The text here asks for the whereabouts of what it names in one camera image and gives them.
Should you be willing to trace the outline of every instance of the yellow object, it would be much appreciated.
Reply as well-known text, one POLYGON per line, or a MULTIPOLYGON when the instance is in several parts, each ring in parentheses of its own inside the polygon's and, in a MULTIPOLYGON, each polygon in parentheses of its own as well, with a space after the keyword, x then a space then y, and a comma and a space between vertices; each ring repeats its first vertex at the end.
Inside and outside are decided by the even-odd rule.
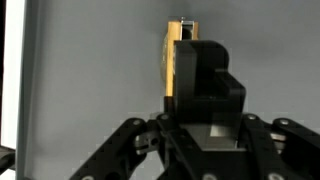
MULTIPOLYGON (((167 41, 167 58, 166 58, 166 96, 173 95, 174 80, 174 41, 181 40, 182 33, 181 21, 169 21, 168 33, 165 41, 167 41)), ((193 24, 192 40, 198 39, 198 23, 193 24)))

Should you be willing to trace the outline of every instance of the black plastic part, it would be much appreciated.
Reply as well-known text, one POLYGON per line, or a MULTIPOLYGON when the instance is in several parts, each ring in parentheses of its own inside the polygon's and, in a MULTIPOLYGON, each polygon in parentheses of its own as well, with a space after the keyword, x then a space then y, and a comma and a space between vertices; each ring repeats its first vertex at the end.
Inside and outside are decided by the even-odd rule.
POLYGON ((15 153, 10 153, 0 159, 0 175, 15 164, 15 153))
POLYGON ((164 112, 168 114, 174 113, 174 99, 173 97, 164 97, 164 112))
POLYGON ((236 180, 239 177, 246 180, 254 179, 250 154, 241 151, 203 152, 190 134, 176 125, 177 121, 159 119, 157 122, 166 142, 165 153, 159 153, 159 156, 164 159, 168 180, 179 179, 177 177, 180 173, 179 169, 184 170, 181 179, 188 177, 187 179, 190 180, 199 180, 204 174, 214 174, 218 179, 223 180, 236 180), (179 165, 179 168, 174 167, 177 172, 173 172, 172 165, 179 165))
POLYGON ((310 179, 320 179, 320 136, 291 119, 273 121, 274 129, 286 134, 282 158, 290 167, 310 179))
POLYGON ((137 155, 133 146, 134 138, 146 130, 142 119, 126 120, 70 180, 82 180, 85 176, 97 180, 129 179, 146 157, 145 154, 137 155))
POLYGON ((179 123, 223 123, 238 132, 245 88, 214 41, 175 41, 174 110, 179 123))
POLYGON ((278 174, 288 180, 309 179, 301 177, 285 166, 274 146, 270 132, 264 128, 265 124, 261 119, 255 117, 250 119, 249 116, 244 116, 243 124, 249 134, 250 149, 256 162, 258 171, 256 179, 265 180, 270 174, 278 174))

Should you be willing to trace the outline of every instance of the black mount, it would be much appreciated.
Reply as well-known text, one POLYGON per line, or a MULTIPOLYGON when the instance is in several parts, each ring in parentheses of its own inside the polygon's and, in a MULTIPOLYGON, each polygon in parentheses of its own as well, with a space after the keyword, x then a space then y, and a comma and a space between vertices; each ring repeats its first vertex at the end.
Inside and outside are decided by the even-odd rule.
POLYGON ((243 114, 245 88, 213 41, 175 42, 174 96, 147 122, 125 121, 71 180, 127 180, 146 154, 158 151, 159 180, 319 180, 320 136, 286 118, 265 123, 243 114), (218 127, 228 145, 204 150, 189 130, 218 127))

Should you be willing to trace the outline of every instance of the grey wall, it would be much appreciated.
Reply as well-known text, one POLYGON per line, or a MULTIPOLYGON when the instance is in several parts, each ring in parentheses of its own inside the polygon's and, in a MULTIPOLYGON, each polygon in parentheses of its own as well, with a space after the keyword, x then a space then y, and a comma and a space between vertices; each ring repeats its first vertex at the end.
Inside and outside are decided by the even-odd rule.
MULTIPOLYGON (((32 90, 24 117, 27 177, 68 179, 123 120, 161 110, 169 16, 192 16, 201 39, 227 47, 230 70, 247 87, 245 111, 267 121, 287 116, 320 132, 320 1, 29 3, 38 15, 34 58, 24 59, 34 60, 25 71, 33 77, 25 85, 32 90)), ((160 172, 153 154, 132 179, 160 172)))

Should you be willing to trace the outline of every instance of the metal joint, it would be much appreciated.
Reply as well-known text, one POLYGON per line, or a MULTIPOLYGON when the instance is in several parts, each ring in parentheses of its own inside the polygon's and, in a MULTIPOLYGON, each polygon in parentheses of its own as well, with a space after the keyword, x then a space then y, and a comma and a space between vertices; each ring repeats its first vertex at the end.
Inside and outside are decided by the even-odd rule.
POLYGON ((160 134, 157 131, 149 131, 136 136, 134 147, 138 155, 146 154, 159 149, 160 134))

